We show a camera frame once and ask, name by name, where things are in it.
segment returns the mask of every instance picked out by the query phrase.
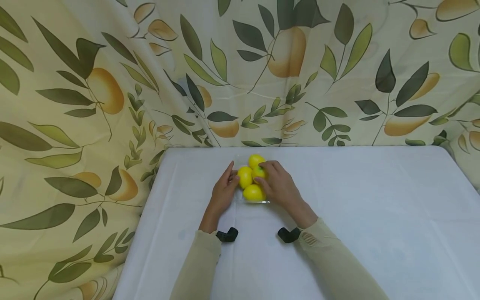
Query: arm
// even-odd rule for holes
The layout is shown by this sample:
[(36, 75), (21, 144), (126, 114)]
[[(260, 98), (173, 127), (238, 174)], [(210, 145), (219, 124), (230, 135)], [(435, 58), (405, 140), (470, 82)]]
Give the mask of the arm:
[(215, 267), (221, 252), (216, 237), (220, 216), (230, 206), (240, 179), (230, 163), (212, 191), (212, 198), (195, 233), (195, 238), (180, 270), (170, 300), (209, 300)]
[(375, 279), (302, 199), (292, 177), (277, 161), (260, 164), (268, 179), (256, 178), (272, 202), (302, 229), (300, 245), (322, 274), (336, 300), (388, 300)]

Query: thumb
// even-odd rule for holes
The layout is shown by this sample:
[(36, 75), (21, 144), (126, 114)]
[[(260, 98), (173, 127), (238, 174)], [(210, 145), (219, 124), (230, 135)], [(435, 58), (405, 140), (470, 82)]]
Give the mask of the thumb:
[(268, 182), (265, 180), (265, 178), (262, 177), (255, 177), (255, 180), (260, 184), (262, 189), (265, 191), (267, 196), (270, 196), (272, 194), (272, 188), (268, 184)]
[(240, 182), (240, 176), (235, 176), (232, 181), (228, 183), (228, 188), (234, 190)]

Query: curtain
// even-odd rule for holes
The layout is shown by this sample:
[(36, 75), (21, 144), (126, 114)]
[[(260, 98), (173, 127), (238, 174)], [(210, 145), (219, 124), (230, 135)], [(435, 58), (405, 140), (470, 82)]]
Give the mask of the curtain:
[(477, 0), (149, 1), (0, 1), (0, 299), (111, 298), (169, 147), (432, 144), (480, 187)]

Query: patterned curtain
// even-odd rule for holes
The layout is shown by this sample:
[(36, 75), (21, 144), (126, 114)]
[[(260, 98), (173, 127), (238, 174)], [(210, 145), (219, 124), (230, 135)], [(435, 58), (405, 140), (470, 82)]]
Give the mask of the patterned curtain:
[(0, 299), (111, 298), (169, 147), (433, 144), (480, 187), (478, 0), (149, 1), (0, 1)]

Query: clear plastic box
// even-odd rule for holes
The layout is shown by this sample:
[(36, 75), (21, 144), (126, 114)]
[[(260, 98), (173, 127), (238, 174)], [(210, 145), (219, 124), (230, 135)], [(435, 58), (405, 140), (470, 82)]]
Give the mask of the clear plastic box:
[[(254, 154), (261, 155), (263, 158), (265, 158), (265, 160), (270, 160), (270, 158), (267, 157), (266, 154), (263, 153), (262, 151), (251, 152), (250, 154), (247, 154), (247, 155), (238, 155), (237, 154), (233, 158), (233, 169), (238, 170), (240, 167), (248, 166), (248, 159), (250, 158), (251, 155), (254, 155)], [(238, 186), (235, 189), (235, 195), (233, 197), (233, 200), (237, 201), (238, 203), (248, 203), (248, 204), (270, 203), (268, 198), (265, 201), (248, 201), (248, 200), (246, 200), (245, 197), (243, 197), (243, 189), (240, 186)]]

